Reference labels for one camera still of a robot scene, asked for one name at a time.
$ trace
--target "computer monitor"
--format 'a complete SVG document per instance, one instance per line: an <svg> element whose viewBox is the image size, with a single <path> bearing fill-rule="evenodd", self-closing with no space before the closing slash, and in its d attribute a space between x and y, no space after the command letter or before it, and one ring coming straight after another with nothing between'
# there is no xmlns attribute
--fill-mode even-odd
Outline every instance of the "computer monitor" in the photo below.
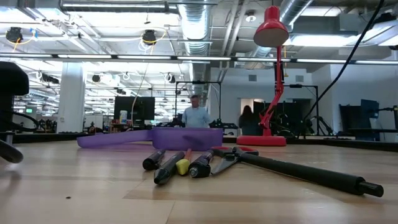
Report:
<svg viewBox="0 0 398 224"><path fill-rule="evenodd" d="M120 111L127 111L127 119L131 119L131 107L135 96L117 96L114 101L113 119L119 119ZM137 97L134 105L134 120L153 120L155 119L155 98Z"/></svg>

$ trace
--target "table surface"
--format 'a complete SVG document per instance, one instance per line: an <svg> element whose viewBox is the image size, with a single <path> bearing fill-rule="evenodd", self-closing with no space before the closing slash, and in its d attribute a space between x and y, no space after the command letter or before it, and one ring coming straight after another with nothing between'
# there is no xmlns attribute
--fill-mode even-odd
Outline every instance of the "table surface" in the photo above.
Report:
<svg viewBox="0 0 398 224"><path fill-rule="evenodd" d="M217 177L145 172L152 152L126 146L79 149L75 141L16 145L20 164L0 159L0 223L398 223L398 153L330 146L257 147L262 156L363 176L383 198L355 196L247 164ZM166 153L166 159L173 152ZM193 159L200 155L194 153ZM212 164L219 162L215 158Z"/></svg>

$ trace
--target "black metal frame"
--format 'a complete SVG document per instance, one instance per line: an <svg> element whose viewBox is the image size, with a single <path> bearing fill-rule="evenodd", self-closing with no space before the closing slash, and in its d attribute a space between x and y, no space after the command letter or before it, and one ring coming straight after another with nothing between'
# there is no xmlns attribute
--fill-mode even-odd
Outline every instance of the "black metal frame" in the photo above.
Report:
<svg viewBox="0 0 398 224"><path fill-rule="evenodd" d="M315 89L315 96L316 96L316 99L318 99L318 86L316 86L316 85L301 85L301 84L299 84L299 85L284 85L284 87L290 87L290 88L303 88L303 87L312 87L312 88L314 88ZM318 107L318 104L317 104L317 106L315 107L315 112L316 112L316 114L317 114L317 118L319 117L319 107ZM320 136L319 135L319 119L317 119L317 136Z"/></svg>
<svg viewBox="0 0 398 224"><path fill-rule="evenodd" d="M220 87L218 92L218 118L221 119L221 82L202 82L202 81L193 81L193 82L175 82L175 108L174 108L174 116L177 117L177 92L178 92L178 84L180 83L191 83L195 85L206 85L206 84L218 84Z"/></svg>

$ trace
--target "ventilation duct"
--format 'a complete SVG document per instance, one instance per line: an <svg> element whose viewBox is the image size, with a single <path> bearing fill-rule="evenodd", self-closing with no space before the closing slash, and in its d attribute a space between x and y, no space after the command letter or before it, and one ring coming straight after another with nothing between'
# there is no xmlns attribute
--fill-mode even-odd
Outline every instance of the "ventilation duct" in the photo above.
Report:
<svg viewBox="0 0 398 224"><path fill-rule="evenodd" d="M287 26L289 32L293 30L293 23L299 18L303 11L311 5L313 0L284 0L280 5L280 21ZM270 47L258 46L250 57L266 57L271 51ZM245 69L264 68L264 65L258 62L248 62L244 65Z"/></svg>
<svg viewBox="0 0 398 224"><path fill-rule="evenodd" d="M210 7L200 4L178 5L181 15L183 38L186 40L205 40L209 34ZM199 42L186 42L185 48L188 55L208 55L209 45ZM210 80L210 64L192 63L190 67L192 81ZM208 85L193 85L193 94L201 95L202 106L206 105Z"/></svg>

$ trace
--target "ceiling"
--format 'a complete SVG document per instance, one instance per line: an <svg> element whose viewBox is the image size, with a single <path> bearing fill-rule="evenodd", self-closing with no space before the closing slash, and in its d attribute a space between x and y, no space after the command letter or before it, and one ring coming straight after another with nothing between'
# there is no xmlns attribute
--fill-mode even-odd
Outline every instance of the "ceiling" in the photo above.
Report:
<svg viewBox="0 0 398 224"><path fill-rule="evenodd" d="M75 3L93 3L95 1L74 1ZM106 1L113 4L127 4L133 1L114 0ZM211 1L214 6L211 7L210 20L210 36L207 41L210 43L210 55L219 56L222 54L223 41L226 35L226 27L228 22L232 19L234 21L234 29L237 29L237 21L241 13L252 11L256 17L255 21L246 21L247 16L242 16L242 23L237 33L237 41L232 46L232 55L250 53L256 49L255 43L252 41L257 27L262 23L263 13L265 8L271 5L271 1L248 0L246 10L242 12L242 1L238 6L237 14L231 18L231 8L236 4L234 0ZM321 58L321 59L345 59L349 54L351 47L358 38L358 31L346 34L342 27L348 27L350 22L364 26L366 19L368 19L374 6L378 3L377 0L372 1L341 1L341 0L315 0L310 7L303 11L296 23L293 32L291 33L291 41L285 46L285 56L295 58ZM392 10L396 1L386 1L385 10ZM68 11L62 12L41 10L41 14L29 14L22 12L19 8L1 6L0 3L0 52L15 52L15 53L46 53L46 54L152 54L152 55L185 55L184 36L181 28L181 20L178 14L164 14L164 13L133 13L133 12L118 12L115 9L107 8L98 11L97 7L90 8L89 11L81 12L68 8ZM355 18L354 22L345 19ZM343 37L346 40L345 45L338 45L338 47L318 47L325 44L325 42L334 42L336 40L329 40L326 36L330 32L325 26L324 29L318 28L318 24L312 25L309 21L338 21L340 30L334 30L333 36ZM6 38L6 32L10 27L21 27L24 40L22 44L15 46ZM32 30L36 31L37 36L32 37ZM153 47L149 47L142 43L141 35L145 30L154 30L157 42ZM299 43L299 36L303 36L302 32L316 33L316 39L311 41L311 44ZM358 49L355 55L356 59L383 59L390 56L391 51L388 47L380 47L378 44L388 40L398 34L398 27L390 26L380 32L374 30L374 33L369 35L369 40ZM42 73L53 76L62 82L62 62L56 61L36 61L36 60L21 60L11 58L1 58L1 60L14 61L21 66L30 78L30 85L32 89L58 98L59 85L45 83L40 80ZM319 65L314 64L289 64L289 68L306 69L302 73L311 73L317 69ZM105 114L112 114L112 105L114 96L119 94L116 90L105 89L110 85L117 85L123 88L138 88L142 82L143 90L139 91L141 96L156 96L159 101L158 108L166 108L163 115L171 116L174 106L169 101L166 102L164 97L171 97L172 99L175 91L175 84L165 81L165 76L173 75L176 80L191 81L192 74L190 74L189 63L127 63L127 62L84 62L84 68L88 74L87 78L87 101L98 101L100 104L93 106L92 103L86 104L87 113L101 112ZM238 83L241 77L238 74L239 69L229 68L229 73L225 77L226 83ZM92 76L99 75L104 77L104 80L114 80L115 82L93 82ZM218 72L212 73L211 79L216 81ZM261 82L273 82L272 80L260 80ZM182 91L181 99L178 100L177 109L182 111L188 103L181 102L181 100L188 101L187 97L192 90L191 85L186 86L187 91ZM128 95L135 96L137 90L131 90ZM34 95L33 100L28 100L27 97L21 97L23 100L18 101L21 105L31 105L33 101L43 102L42 97ZM57 112L58 102L55 101L55 106L51 106L52 110L40 110L43 114L52 114Z"/></svg>

